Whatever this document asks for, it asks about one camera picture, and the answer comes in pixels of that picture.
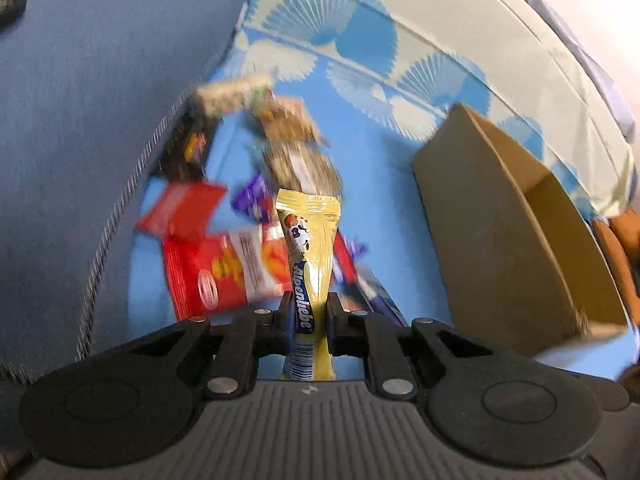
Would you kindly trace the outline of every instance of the brown box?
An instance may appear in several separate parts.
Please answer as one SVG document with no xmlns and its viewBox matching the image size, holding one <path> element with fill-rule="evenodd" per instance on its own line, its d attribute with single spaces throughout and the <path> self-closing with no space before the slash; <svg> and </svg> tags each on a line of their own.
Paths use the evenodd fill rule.
<svg viewBox="0 0 640 480">
<path fill-rule="evenodd" d="M 456 105 L 412 166 L 457 329 L 526 356 L 627 329 L 580 213 L 508 134 Z"/>
</svg>

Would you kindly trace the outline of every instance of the circular pad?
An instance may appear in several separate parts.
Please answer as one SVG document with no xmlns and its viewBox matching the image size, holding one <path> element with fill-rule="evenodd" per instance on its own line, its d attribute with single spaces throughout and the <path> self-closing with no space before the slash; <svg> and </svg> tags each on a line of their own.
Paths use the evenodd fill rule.
<svg viewBox="0 0 640 480">
<path fill-rule="evenodd" d="M 452 362 L 427 415 L 462 451 L 516 467 L 583 456 L 602 416 L 593 392 L 570 374 L 496 354 Z"/>
<path fill-rule="evenodd" d="M 487 388 L 484 408 L 495 418 L 513 424 L 535 424 L 556 410 L 556 398 L 549 390 L 528 381 L 507 381 Z"/>
<path fill-rule="evenodd" d="M 98 381 L 83 384 L 66 396 L 67 411 L 84 422 L 113 422 L 131 413 L 140 396 L 129 384 Z"/>
<path fill-rule="evenodd" d="M 156 359 L 129 355 L 42 377 L 20 401 L 31 445 L 57 463 L 101 468 L 138 462 L 175 442 L 191 421 L 195 399 Z"/>
</svg>

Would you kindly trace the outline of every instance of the red snack package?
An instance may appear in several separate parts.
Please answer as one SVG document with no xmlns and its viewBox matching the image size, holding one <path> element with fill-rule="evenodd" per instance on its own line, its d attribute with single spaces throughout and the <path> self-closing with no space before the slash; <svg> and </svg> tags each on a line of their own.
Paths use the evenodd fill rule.
<svg viewBox="0 0 640 480">
<path fill-rule="evenodd" d="M 349 254 L 349 249 L 344 238 L 342 238 L 340 229 L 335 232 L 334 260 L 337 260 L 340 270 L 342 271 L 342 281 L 348 285 L 357 283 L 358 275 L 356 273 L 356 268 L 353 265 L 353 259 Z"/>
<path fill-rule="evenodd" d="M 291 290 L 287 245 L 279 223 L 203 238 L 167 238 L 166 278 L 178 320 L 280 296 Z"/>
<path fill-rule="evenodd" d="M 198 241 L 204 237 L 213 210 L 226 187 L 198 182 L 172 182 L 138 228 L 164 240 L 168 237 Z"/>
</svg>

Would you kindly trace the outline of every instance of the yellow candy wrapper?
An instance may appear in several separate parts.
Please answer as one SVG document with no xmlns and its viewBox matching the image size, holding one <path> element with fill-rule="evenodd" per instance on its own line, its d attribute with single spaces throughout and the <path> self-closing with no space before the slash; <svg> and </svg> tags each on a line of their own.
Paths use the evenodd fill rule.
<svg viewBox="0 0 640 480">
<path fill-rule="evenodd" d="M 295 342 L 283 374 L 296 381 L 335 379 L 324 316 L 340 201 L 281 189 L 276 209 L 289 248 L 294 293 Z"/>
</svg>

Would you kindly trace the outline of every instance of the purple candy wrapper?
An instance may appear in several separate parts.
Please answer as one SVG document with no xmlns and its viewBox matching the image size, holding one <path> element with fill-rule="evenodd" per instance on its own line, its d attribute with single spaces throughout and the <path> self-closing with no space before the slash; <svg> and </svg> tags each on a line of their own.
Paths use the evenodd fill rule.
<svg viewBox="0 0 640 480">
<path fill-rule="evenodd" d="M 354 261 L 358 257 L 369 252 L 369 246 L 363 242 L 357 241 L 355 238 L 345 238 L 344 243 L 351 255 L 351 259 Z"/>
<path fill-rule="evenodd" d="M 273 208 L 273 195 L 260 173 L 233 197 L 231 208 L 261 224 L 278 218 Z"/>
</svg>

